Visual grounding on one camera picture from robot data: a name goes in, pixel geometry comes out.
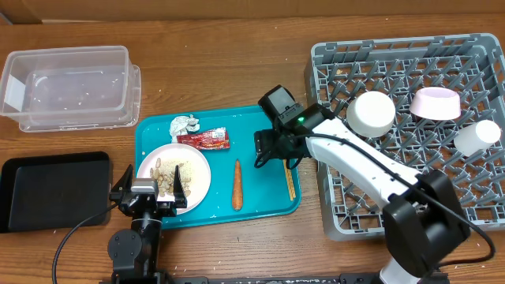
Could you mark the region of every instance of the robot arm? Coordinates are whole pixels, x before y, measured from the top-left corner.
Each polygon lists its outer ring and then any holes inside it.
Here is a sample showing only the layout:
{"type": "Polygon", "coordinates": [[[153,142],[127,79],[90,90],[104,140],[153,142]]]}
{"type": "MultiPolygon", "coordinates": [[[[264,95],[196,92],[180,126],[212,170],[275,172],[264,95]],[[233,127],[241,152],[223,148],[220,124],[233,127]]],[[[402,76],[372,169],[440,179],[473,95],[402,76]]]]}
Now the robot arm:
{"type": "Polygon", "coordinates": [[[423,175],[389,159],[321,105],[304,110],[280,85],[259,105],[273,127],[254,135],[256,167],[269,159],[313,157],[349,178],[382,209],[387,248],[393,259],[380,272],[377,283],[417,283],[468,238],[469,225],[455,217],[464,214],[451,180],[442,172],[423,175]],[[428,199],[442,207],[433,206],[428,199]],[[419,204],[427,209],[417,211],[419,204]]]}
{"type": "MultiPolygon", "coordinates": [[[[416,176],[419,174],[417,170],[404,166],[378,152],[349,131],[338,118],[327,119],[312,131],[346,139],[368,152],[382,164],[387,165],[412,185],[417,182],[416,176]]],[[[306,144],[309,154],[314,159],[337,169],[370,196],[381,209],[389,204],[388,198],[391,194],[402,195],[408,189],[399,181],[391,179],[391,176],[385,174],[375,163],[345,144],[319,137],[306,138],[306,144]]]]}

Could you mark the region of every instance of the red snack package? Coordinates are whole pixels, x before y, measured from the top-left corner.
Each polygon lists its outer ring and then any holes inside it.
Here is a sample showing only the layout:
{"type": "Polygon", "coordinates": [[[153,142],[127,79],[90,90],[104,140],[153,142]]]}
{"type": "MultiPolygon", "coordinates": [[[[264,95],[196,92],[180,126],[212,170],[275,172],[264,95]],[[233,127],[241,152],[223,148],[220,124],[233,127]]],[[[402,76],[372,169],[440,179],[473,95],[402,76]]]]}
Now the red snack package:
{"type": "Polygon", "coordinates": [[[177,136],[177,142],[193,146],[198,150],[230,149],[230,138],[224,127],[198,134],[180,135],[177,136]]]}

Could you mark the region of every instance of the black tray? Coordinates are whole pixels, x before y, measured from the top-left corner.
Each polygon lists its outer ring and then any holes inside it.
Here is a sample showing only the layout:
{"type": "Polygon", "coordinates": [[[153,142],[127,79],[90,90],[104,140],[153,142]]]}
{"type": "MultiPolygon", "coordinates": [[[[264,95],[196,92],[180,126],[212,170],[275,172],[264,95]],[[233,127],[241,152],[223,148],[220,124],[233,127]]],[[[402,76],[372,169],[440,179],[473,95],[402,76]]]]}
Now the black tray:
{"type": "Polygon", "coordinates": [[[109,206],[111,182],[112,164],[101,151],[10,159],[0,177],[0,233],[74,227],[109,206]]]}

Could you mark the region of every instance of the dish rack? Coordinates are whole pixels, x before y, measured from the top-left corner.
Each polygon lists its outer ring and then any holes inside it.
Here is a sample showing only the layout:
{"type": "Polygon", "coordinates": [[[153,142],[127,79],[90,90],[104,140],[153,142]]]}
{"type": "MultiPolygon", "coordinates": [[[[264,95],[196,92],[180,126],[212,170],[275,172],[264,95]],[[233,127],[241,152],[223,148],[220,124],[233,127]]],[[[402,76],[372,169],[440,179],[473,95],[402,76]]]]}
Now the dish rack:
{"type": "MultiPolygon", "coordinates": [[[[346,123],[346,108],[360,94],[387,94],[397,110],[382,137],[361,138],[407,166],[439,169],[453,181],[466,217],[485,230],[505,228],[505,135],[486,151],[465,157],[452,140],[483,119],[505,129],[505,59],[491,34],[448,35],[318,43],[305,70],[309,105],[320,103],[346,123]],[[417,90],[444,87],[461,97],[462,114],[431,121],[409,112],[417,90]]],[[[337,170],[318,164],[324,231],[336,241],[383,235],[376,204],[337,170]]]]}

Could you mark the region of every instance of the wooden table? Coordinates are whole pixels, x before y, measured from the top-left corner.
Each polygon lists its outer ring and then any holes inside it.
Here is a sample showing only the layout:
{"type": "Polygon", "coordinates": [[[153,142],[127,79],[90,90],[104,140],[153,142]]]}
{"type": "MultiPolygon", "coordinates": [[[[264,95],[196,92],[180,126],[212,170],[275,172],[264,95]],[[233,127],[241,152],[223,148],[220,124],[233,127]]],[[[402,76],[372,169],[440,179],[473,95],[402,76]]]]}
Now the wooden table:
{"type": "MultiPolygon", "coordinates": [[[[505,43],[505,14],[1,26],[0,62],[14,50],[124,45],[132,63],[141,68],[144,119],[254,105],[277,84],[305,102],[303,70],[311,46],[318,42],[472,32],[491,32],[505,43]]],[[[100,150],[112,158],[116,181],[134,162],[134,132],[132,127],[27,134],[16,122],[0,118],[0,163],[27,155],[100,150]]],[[[303,199],[292,215],[167,231],[160,268],[176,277],[209,278],[378,271],[390,258],[383,241],[335,242],[325,237],[315,172],[313,160],[300,165],[303,199]]],[[[60,283],[97,283],[109,277],[107,242],[129,223],[114,211],[108,225],[74,234],[58,262],[60,283]]],[[[67,232],[0,235],[0,282],[51,282],[54,252],[67,232]]],[[[499,251],[505,249],[505,233],[491,236],[499,251]]],[[[450,258],[487,251],[474,235],[450,258]]],[[[444,270],[453,283],[502,283],[505,254],[499,252],[488,263],[444,270]]]]}

